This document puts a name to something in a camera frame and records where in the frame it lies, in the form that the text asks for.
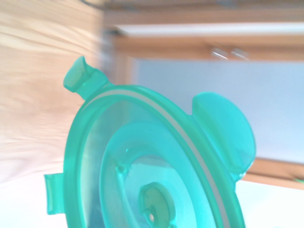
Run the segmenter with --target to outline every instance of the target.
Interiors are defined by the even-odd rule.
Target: teal plastic lid
[[[244,228],[235,183],[255,158],[227,99],[202,93],[192,116],[160,94],[111,84],[80,57],[64,87],[85,100],[63,173],[45,175],[48,214],[69,228]]]

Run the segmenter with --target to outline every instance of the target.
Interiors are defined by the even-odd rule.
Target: lid tab
[[[74,62],[63,81],[65,88],[73,93],[78,93],[84,100],[97,89],[109,85],[111,83],[104,73],[88,65],[83,56]]]
[[[47,212],[49,215],[65,213],[63,202],[63,173],[44,175],[47,187]]]

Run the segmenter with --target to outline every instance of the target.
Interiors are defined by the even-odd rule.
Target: translucent green plastic
[[[255,158],[244,115],[202,93],[192,116],[160,94],[111,84],[80,57],[64,87],[85,100],[64,172],[46,175],[48,213],[69,228],[244,228],[235,183]]]

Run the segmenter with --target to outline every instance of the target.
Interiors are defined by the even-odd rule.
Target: wooden window frame
[[[106,11],[104,29],[110,34],[107,45],[111,44],[111,53],[106,53],[112,61],[110,80],[116,84],[132,83],[136,58],[218,60],[212,55],[215,48],[224,51],[228,61],[304,61],[304,35],[139,38],[124,36],[117,30],[117,25],[136,24],[304,22],[304,5],[297,4],[289,4],[287,8],[268,4],[262,8],[246,5],[237,9],[211,6],[183,8],[183,11]],[[233,55],[236,48],[244,51],[247,57]],[[257,158],[243,180],[304,190],[304,184],[299,181],[304,180],[304,165]]]

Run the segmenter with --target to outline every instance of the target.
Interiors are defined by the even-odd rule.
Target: white surface
[[[247,228],[303,228],[304,191],[237,183]],[[1,228],[67,228],[64,214],[47,215],[43,175],[16,180],[0,189]]]
[[[257,156],[304,164],[304,64],[140,60],[133,83],[192,113],[195,95],[212,91],[249,120]]]
[[[180,25],[119,25],[131,37],[161,36],[259,36],[304,34],[304,23],[225,23]]]
[[[304,191],[239,181],[246,228],[303,228]]]
[[[1,228],[67,228],[65,214],[47,214],[43,174],[14,180],[0,188]]]

